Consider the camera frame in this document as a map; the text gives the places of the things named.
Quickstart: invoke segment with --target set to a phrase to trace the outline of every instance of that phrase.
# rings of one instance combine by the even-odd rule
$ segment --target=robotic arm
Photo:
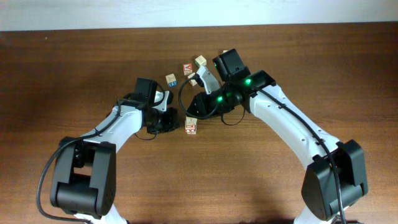
[[[61,140],[50,202],[78,219],[54,217],[42,210],[40,179],[37,198],[43,215],[56,220],[93,224],[128,223],[113,205],[116,153],[143,126],[151,134],[166,133],[179,127],[177,110],[167,107],[173,94],[162,87],[162,92],[156,91],[157,85],[155,81],[139,78],[135,92],[118,100],[112,112],[94,130],[79,138],[65,137]],[[91,175],[76,172],[77,168],[84,166],[92,167]]]
[[[345,223],[344,208],[368,192],[361,146],[354,140],[343,144],[322,130],[293,105],[270,75],[262,70],[251,73],[235,49],[219,55],[213,62],[225,84],[219,87],[214,76],[201,66],[192,79],[206,91],[197,94],[187,110],[179,97],[186,114],[206,119],[242,105],[267,123],[307,170],[302,187],[306,207],[294,223],[331,223],[339,212]]]

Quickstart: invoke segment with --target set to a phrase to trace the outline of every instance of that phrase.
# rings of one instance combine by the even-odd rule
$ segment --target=brown table surface
[[[183,63],[203,55],[211,65],[232,48],[252,72],[273,76],[320,127],[363,147],[369,193],[347,218],[396,223],[396,22],[0,33],[1,223],[58,223],[39,214],[35,191],[59,140],[99,124],[137,77],[167,86],[165,76],[174,73],[177,96]],[[188,86],[183,102],[200,91]],[[177,97],[173,106],[183,126]],[[242,112],[238,106],[226,120]],[[145,129],[138,134],[149,137]],[[49,203],[50,170],[43,207],[63,215]],[[237,126],[212,118],[199,121],[194,136],[180,128],[149,142],[131,137],[117,156],[114,202],[132,222],[269,223],[301,212],[304,173],[289,147],[253,115]]]

